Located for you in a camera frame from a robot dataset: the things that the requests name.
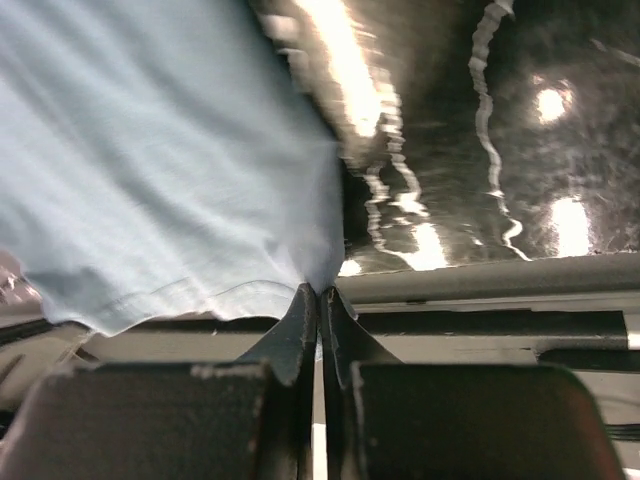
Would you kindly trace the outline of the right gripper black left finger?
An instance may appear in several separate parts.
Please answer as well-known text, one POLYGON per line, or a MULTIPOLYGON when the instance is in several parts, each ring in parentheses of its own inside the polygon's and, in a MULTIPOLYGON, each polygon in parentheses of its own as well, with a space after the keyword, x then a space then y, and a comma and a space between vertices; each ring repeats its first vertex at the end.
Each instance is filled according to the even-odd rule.
POLYGON ((317 302, 227 363, 61 367, 28 392, 1 450, 5 479, 305 479, 317 302))

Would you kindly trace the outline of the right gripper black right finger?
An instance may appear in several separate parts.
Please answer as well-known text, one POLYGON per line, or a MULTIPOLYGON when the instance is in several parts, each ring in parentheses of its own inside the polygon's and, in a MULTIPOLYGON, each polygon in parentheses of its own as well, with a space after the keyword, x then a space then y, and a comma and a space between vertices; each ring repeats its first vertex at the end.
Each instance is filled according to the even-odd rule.
POLYGON ((565 368, 408 364, 322 295, 332 479, 621 479, 597 404, 565 368))

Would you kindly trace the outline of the blue-grey t-shirt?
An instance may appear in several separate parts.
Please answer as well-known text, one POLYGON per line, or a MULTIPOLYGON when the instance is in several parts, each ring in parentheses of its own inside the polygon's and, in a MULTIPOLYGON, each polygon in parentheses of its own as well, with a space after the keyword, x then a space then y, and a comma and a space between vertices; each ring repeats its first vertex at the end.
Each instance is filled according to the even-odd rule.
POLYGON ((53 323, 281 318, 344 259, 336 140, 245 1, 5 1, 1 248, 53 323))

